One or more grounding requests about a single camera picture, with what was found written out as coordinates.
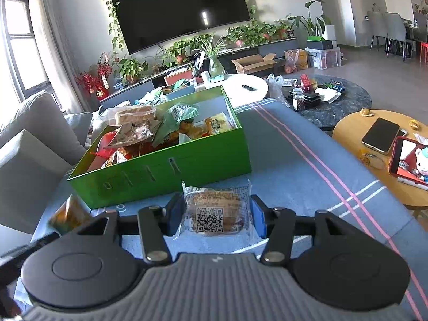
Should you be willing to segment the grey dining chair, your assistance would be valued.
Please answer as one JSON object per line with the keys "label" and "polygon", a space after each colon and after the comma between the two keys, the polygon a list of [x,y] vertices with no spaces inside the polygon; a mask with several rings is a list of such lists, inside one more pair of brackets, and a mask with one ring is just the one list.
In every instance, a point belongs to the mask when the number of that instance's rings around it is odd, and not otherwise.
{"label": "grey dining chair", "polygon": [[411,46],[412,40],[406,37],[406,27],[401,16],[397,13],[385,12],[382,14],[387,27],[387,50],[389,55],[392,41],[396,41],[401,45],[403,62],[407,59],[407,50]]}

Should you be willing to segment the black remote control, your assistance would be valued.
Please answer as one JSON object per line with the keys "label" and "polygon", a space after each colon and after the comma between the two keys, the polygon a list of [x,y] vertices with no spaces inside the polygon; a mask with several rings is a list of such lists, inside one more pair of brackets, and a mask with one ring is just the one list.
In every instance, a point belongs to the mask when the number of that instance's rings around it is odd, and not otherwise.
{"label": "black remote control", "polygon": [[247,89],[248,91],[251,91],[251,92],[253,92],[253,91],[256,91],[257,89],[255,89],[255,88],[253,88],[252,86],[248,86],[248,85],[245,85],[245,84],[243,84],[242,85],[242,87],[244,88],[244,89]]}

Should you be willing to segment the spider plant in glass vase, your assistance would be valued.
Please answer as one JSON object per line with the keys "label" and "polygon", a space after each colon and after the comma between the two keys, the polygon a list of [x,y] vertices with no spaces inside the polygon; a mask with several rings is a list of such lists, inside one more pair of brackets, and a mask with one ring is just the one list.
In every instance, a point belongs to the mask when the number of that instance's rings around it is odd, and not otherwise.
{"label": "spider plant in glass vase", "polygon": [[213,34],[209,39],[206,39],[202,36],[198,36],[197,41],[200,44],[200,50],[205,53],[205,56],[207,56],[210,61],[210,77],[214,78],[219,75],[225,75],[225,69],[219,60],[219,53],[224,49],[225,44],[223,37],[220,36],[216,38]]}

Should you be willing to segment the red stool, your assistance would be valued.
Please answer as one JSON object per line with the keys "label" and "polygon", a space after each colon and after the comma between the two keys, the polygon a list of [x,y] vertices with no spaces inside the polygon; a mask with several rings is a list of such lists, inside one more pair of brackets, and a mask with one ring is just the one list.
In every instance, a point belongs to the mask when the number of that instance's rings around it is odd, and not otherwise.
{"label": "red stool", "polygon": [[427,42],[420,42],[420,49],[419,49],[419,61],[427,63],[428,62],[428,43]]}

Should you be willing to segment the glass jar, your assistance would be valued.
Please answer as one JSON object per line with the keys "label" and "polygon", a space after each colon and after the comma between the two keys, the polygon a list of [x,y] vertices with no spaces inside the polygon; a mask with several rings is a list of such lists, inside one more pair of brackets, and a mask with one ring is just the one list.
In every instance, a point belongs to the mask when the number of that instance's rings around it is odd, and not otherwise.
{"label": "glass jar", "polygon": [[303,89],[299,87],[293,88],[292,103],[295,111],[303,111],[305,109]]}

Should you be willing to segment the red flower decoration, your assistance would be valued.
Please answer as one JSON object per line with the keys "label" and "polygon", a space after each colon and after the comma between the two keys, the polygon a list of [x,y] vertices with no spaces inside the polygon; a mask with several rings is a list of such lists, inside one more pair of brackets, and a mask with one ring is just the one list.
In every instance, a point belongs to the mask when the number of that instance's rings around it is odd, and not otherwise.
{"label": "red flower decoration", "polygon": [[99,101],[109,96],[108,79],[112,75],[112,57],[102,52],[97,64],[90,66],[88,71],[80,72],[76,77],[76,83],[89,94],[96,96]]}

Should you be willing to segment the clear cake packet with QR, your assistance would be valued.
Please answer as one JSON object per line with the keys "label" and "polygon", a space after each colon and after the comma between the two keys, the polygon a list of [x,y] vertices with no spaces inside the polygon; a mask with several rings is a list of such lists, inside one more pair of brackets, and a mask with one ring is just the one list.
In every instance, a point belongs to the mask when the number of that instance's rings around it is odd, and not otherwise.
{"label": "clear cake packet with QR", "polygon": [[250,209],[252,183],[235,188],[202,188],[182,185],[184,214],[178,235],[194,233],[204,236],[242,234],[253,239],[253,216]]}

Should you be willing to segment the white round coffee table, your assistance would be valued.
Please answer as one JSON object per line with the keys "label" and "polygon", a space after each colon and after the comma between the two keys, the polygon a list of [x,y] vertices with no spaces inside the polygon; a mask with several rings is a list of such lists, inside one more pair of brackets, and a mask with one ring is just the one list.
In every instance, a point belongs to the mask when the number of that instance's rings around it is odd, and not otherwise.
{"label": "white round coffee table", "polygon": [[268,94],[267,82],[254,75],[227,75],[220,82],[233,108],[265,99]]}

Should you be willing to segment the orange red chips bag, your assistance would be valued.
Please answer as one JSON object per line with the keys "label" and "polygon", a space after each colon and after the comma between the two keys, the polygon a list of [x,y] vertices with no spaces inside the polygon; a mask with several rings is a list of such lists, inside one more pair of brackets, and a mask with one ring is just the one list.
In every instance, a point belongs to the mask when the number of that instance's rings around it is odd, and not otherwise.
{"label": "orange red chips bag", "polygon": [[72,193],[62,206],[49,218],[48,227],[65,235],[92,219],[81,199]]}

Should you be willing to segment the black smartphone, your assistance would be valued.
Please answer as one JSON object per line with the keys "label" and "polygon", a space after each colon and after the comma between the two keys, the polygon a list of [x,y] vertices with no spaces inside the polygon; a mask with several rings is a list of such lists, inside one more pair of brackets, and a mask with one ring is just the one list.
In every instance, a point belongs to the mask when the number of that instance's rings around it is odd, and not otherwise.
{"label": "black smartphone", "polygon": [[361,139],[361,143],[381,154],[387,155],[396,139],[400,126],[378,117]]}

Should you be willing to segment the open cardboard box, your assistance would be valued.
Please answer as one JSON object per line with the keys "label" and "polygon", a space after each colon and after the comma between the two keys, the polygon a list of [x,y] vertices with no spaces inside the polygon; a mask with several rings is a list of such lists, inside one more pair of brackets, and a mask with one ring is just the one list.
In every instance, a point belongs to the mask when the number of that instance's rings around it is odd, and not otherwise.
{"label": "open cardboard box", "polygon": [[252,56],[246,56],[239,59],[233,59],[231,62],[236,67],[236,72],[238,74],[253,74],[263,70],[273,69],[276,61],[274,60],[276,54],[266,54],[266,56],[261,56],[260,54],[255,54]]}

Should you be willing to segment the green snack bag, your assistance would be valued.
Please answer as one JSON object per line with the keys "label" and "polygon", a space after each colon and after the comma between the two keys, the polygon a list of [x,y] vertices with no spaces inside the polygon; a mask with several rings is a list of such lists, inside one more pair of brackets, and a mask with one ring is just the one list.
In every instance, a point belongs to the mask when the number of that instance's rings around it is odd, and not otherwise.
{"label": "green snack bag", "polygon": [[162,123],[157,130],[152,145],[156,148],[162,143],[167,141],[167,138],[175,131],[180,129],[180,124],[183,121],[193,120],[199,114],[199,107],[197,105],[190,105],[185,103],[174,104],[162,116]]}

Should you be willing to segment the clear storage bin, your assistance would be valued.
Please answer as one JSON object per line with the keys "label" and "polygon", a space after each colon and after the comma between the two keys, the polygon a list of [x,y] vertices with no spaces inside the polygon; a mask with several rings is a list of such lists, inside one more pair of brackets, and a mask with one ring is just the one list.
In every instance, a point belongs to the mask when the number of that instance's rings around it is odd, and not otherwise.
{"label": "clear storage bin", "polygon": [[327,70],[333,67],[340,67],[342,65],[342,53],[339,47],[332,49],[305,49],[308,59],[308,66],[318,70]]}

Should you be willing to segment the round wooden side table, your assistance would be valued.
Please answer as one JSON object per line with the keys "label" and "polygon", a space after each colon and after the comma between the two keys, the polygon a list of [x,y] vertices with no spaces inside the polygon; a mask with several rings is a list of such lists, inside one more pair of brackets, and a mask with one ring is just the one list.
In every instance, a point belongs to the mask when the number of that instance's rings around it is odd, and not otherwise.
{"label": "round wooden side table", "polygon": [[360,112],[349,114],[339,121],[334,127],[332,137],[341,146],[345,147],[357,158],[360,158],[362,152],[373,153],[383,160],[385,166],[380,170],[372,166],[367,168],[390,190],[390,192],[409,210],[427,210],[427,191],[420,188],[406,185],[399,182],[389,173],[388,165],[391,158],[392,149],[388,155],[374,151],[361,142],[366,132],[374,124],[377,118],[389,120],[398,124],[402,129],[408,132],[408,136],[414,138],[413,130],[409,122],[413,119],[410,116],[398,112],[372,109],[373,116],[364,117]]}

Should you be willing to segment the brown pastry packet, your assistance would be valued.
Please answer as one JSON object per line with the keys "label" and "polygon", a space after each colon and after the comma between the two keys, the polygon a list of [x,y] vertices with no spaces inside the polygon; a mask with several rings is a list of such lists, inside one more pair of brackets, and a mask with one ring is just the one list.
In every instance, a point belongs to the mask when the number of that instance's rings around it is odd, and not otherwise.
{"label": "brown pastry packet", "polygon": [[107,144],[107,148],[120,148],[153,141],[161,124],[161,121],[155,119],[144,120],[139,123],[126,123],[115,131],[112,140]]}

